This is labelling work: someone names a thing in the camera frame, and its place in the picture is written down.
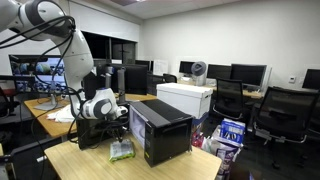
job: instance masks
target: ceiling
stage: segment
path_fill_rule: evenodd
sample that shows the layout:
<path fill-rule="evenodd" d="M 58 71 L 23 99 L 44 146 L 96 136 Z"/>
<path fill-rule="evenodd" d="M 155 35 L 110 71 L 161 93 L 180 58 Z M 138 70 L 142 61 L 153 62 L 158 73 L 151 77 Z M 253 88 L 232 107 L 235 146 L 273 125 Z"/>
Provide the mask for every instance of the ceiling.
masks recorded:
<path fill-rule="evenodd" d="M 150 19 L 240 0 L 96 0 L 141 19 Z"/>

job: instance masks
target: black box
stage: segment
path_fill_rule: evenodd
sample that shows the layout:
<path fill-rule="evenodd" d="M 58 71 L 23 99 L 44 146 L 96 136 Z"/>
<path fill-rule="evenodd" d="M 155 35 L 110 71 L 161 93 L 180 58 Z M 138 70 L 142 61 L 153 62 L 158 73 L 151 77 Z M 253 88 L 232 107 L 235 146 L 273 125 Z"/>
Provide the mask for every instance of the black box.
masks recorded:
<path fill-rule="evenodd" d="M 192 120 L 158 99 L 130 104 L 130 129 L 151 167 L 191 149 Z"/>

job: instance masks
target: white box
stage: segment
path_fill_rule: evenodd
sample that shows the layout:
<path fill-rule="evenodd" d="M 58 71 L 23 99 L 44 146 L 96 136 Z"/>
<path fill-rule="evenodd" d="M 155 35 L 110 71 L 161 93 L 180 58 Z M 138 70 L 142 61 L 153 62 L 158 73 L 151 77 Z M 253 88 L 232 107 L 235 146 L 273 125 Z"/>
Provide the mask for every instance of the white box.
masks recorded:
<path fill-rule="evenodd" d="M 157 85 L 157 98 L 161 101 L 200 119 L 209 112 L 211 88 L 198 87 L 177 83 Z"/>

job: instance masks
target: wooden desk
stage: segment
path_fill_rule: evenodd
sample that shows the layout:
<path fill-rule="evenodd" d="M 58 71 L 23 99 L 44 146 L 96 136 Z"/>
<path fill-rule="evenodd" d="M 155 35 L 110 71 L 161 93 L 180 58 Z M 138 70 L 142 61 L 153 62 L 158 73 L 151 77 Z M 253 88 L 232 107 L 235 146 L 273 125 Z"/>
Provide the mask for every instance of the wooden desk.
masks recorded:
<path fill-rule="evenodd" d="M 110 143 L 103 141 L 96 149 L 80 150 L 77 144 L 64 142 L 48 148 L 45 154 L 60 179 L 215 179 L 221 159 L 193 147 L 192 152 L 178 155 L 150 168 L 144 159 L 144 150 L 137 140 L 128 134 L 134 144 L 136 156 L 111 163 Z"/>
<path fill-rule="evenodd" d="M 152 99 L 156 99 L 156 98 L 157 98 L 156 96 L 153 96 L 150 94 L 147 94 L 147 95 L 126 94 L 126 99 L 128 99 L 128 100 L 145 101 L 145 100 L 152 100 Z M 45 113 L 46 111 L 35 109 L 33 107 L 36 105 L 39 105 L 39 103 L 43 103 L 43 102 L 47 102 L 47 101 L 49 101 L 48 98 L 34 99 L 34 100 L 25 101 L 24 104 L 27 106 L 27 108 L 30 110 L 30 112 L 32 113 L 33 116 L 38 117 L 39 115 Z M 66 106 L 70 102 L 69 101 L 59 101 L 59 103 Z M 54 109 L 48 113 L 52 113 L 52 112 L 58 111 L 60 109 L 61 108 Z M 45 113 L 42 116 L 39 116 L 37 118 L 39 123 L 44 127 L 44 129 L 47 131 L 47 133 L 53 138 L 63 137 L 64 135 L 66 135 L 68 133 L 68 130 L 70 128 L 71 123 L 59 123 L 59 122 L 55 122 L 52 120 L 48 120 L 48 119 L 46 119 L 48 113 Z M 72 130 L 72 132 L 75 132 L 76 126 L 73 125 L 71 130 Z"/>
<path fill-rule="evenodd" d="M 182 80 L 178 80 L 179 84 L 187 84 L 187 85 L 191 85 L 194 86 L 195 82 L 194 81 L 182 81 Z M 207 88 L 211 88 L 214 91 L 217 90 L 216 86 L 208 86 L 208 85 L 204 85 L 203 87 L 207 87 Z M 253 99 L 260 99 L 262 98 L 262 94 L 260 92 L 248 92 L 248 90 L 243 90 L 243 95 L 247 96 L 247 97 L 251 97 Z"/>

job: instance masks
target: white robotic arm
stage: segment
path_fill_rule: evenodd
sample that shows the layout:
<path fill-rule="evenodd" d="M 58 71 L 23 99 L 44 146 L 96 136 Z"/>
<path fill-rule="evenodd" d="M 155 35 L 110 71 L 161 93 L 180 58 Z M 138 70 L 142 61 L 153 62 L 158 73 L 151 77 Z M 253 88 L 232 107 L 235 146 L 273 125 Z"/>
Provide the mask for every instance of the white robotic arm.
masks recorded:
<path fill-rule="evenodd" d="M 110 120 L 114 120 L 127 113 L 125 107 L 116 104 L 111 89 L 97 90 L 92 100 L 85 99 L 84 93 L 80 91 L 81 81 L 93 67 L 92 55 L 81 31 L 75 29 L 70 19 L 64 19 L 67 16 L 58 4 L 51 0 L 34 0 L 22 5 L 14 0 L 2 0 L 0 12 L 0 32 L 10 29 L 21 33 L 36 27 L 37 29 L 23 36 L 36 41 L 50 39 L 60 45 L 59 51 L 64 54 L 65 79 L 74 117 L 101 119 L 108 116 Z M 53 21 L 56 18 L 60 18 L 61 22 Z"/>

